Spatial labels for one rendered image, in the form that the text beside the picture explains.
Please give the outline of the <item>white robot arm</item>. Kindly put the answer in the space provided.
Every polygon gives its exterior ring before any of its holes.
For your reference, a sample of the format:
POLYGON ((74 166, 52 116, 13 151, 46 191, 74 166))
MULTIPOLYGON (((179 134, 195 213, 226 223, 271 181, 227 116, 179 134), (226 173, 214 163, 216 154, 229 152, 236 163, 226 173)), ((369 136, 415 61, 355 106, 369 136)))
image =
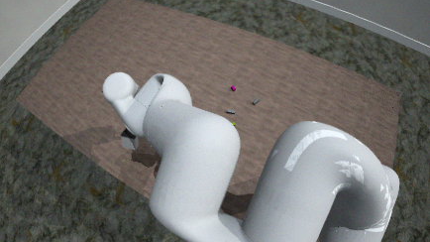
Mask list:
POLYGON ((320 233, 320 242, 381 241, 399 178, 350 134, 314 121, 288 127, 273 145, 241 220, 219 211, 240 155, 230 121, 193 107, 184 84, 164 73, 140 88, 115 72, 102 92, 127 128, 122 146, 136 150, 138 137, 146 138, 161 156, 150 210, 181 239, 316 242, 320 233))

